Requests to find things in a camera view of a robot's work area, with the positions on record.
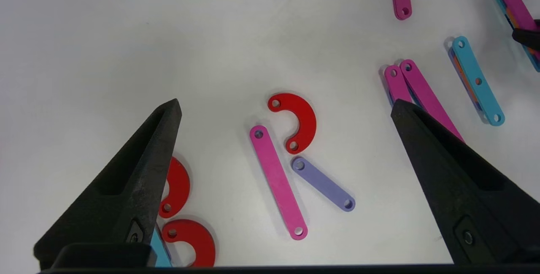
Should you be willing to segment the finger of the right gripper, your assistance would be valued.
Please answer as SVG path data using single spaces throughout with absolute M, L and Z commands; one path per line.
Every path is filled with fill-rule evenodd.
M 534 50 L 540 51 L 540 20 L 534 20 L 536 24 L 536 30 L 525 30 L 523 28 L 514 28 L 512 38 L 517 43 Z

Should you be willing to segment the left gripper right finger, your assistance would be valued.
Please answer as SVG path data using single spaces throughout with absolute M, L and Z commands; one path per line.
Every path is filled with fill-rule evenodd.
M 540 205 L 434 117 L 390 114 L 455 264 L 539 264 Z

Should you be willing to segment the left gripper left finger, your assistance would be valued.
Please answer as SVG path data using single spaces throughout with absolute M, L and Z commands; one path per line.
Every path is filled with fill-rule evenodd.
M 181 123 L 172 99 L 158 106 L 33 247 L 41 269 L 137 269 L 151 247 Z

